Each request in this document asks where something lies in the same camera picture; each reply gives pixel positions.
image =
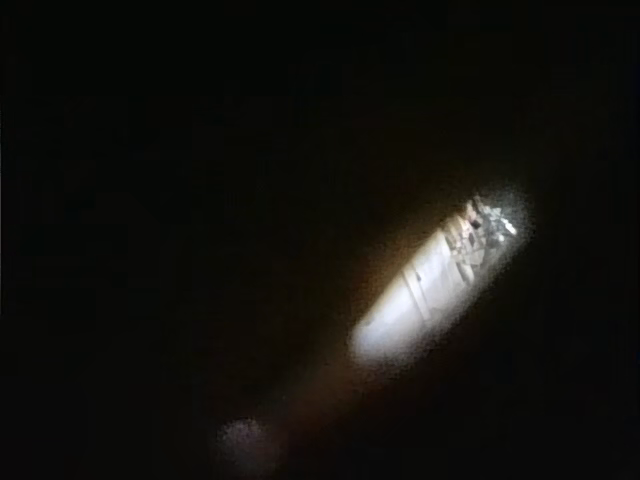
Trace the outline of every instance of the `black background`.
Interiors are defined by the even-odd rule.
[[[2,342],[20,475],[222,475],[216,426],[268,407],[487,184],[525,192],[526,250],[424,365],[281,475],[637,475],[624,13],[256,14],[197,36],[213,95],[9,97]],[[13,58],[10,86],[50,73],[41,57]]]

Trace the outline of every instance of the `dark background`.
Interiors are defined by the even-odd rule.
[[[281,474],[635,478],[629,13],[256,15],[200,57],[211,96],[9,97],[20,474],[221,475],[215,428],[345,334],[452,204],[506,184],[528,199],[526,250],[424,365]],[[21,91],[53,62],[11,60]]]

